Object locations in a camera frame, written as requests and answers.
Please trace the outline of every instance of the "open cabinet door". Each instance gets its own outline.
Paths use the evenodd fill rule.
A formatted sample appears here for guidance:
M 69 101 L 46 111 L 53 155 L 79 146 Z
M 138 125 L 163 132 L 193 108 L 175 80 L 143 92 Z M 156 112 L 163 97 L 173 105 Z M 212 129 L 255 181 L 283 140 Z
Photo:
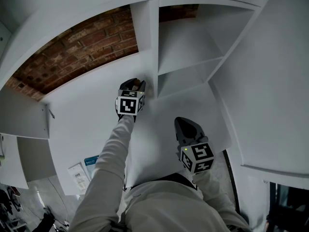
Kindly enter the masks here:
M 28 189 L 21 165 L 17 137 L 0 134 L 1 147 L 5 159 L 1 160 L 0 182 L 8 186 Z
M 3 87 L 0 90 L 0 133 L 48 139 L 45 105 Z

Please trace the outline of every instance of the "white cabinet door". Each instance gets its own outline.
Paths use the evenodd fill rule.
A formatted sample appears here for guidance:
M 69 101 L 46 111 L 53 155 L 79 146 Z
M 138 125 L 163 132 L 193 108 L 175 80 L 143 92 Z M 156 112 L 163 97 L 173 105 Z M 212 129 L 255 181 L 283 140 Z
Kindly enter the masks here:
M 1 160 L 0 182 L 8 186 L 28 189 L 21 165 L 17 137 L 0 134 L 5 159 Z

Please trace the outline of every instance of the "shelf divider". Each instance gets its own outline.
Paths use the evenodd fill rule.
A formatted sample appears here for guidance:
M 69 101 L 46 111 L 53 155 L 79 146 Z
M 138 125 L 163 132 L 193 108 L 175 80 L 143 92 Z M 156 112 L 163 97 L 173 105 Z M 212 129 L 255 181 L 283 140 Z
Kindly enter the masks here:
M 148 98 L 157 98 L 159 0 L 137 2 L 130 7 L 140 60 L 146 70 L 146 95 Z
M 211 35 L 195 18 L 159 24 L 159 75 L 222 57 Z

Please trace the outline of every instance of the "floor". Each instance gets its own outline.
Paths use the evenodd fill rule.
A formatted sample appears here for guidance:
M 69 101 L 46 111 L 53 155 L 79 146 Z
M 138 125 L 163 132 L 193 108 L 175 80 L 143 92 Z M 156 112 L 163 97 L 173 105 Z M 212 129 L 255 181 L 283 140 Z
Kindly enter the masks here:
M 223 153 L 217 155 L 212 173 L 220 180 L 222 189 L 235 203 L 231 180 Z M 33 231 L 40 219 L 43 218 L 43 206 L 50 206 L 55 218 L 61 223 L 65 220 L 71 222 L 74 213 L 83 199 L 83 195 L 65 196 L 57 175 L 50 178 L 28 182 L 29 189 L 18 189 L 21 193 L 20 203 L 23 207 L 20 212 L 16 212 L 17 217 L 23 219 L 28 224 L 28 229 Z M 0 184 L 0 189 L 6 190 L 6 186 Z M 121 202 L 118 215 L 124 211 L 124 203 Z

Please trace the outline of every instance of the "fiducial marker cube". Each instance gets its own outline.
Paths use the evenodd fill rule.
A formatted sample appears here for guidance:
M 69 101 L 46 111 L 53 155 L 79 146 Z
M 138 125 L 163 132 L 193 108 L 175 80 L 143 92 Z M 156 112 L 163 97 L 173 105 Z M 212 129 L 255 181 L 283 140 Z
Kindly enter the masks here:
M 180 160 L 192 174 L 210 169 L 214 160 L 210 143 L 181 147 Z
M 144 92 L 119 90 L 117 112 L 121 115 L 137 115 L 144 106 Z

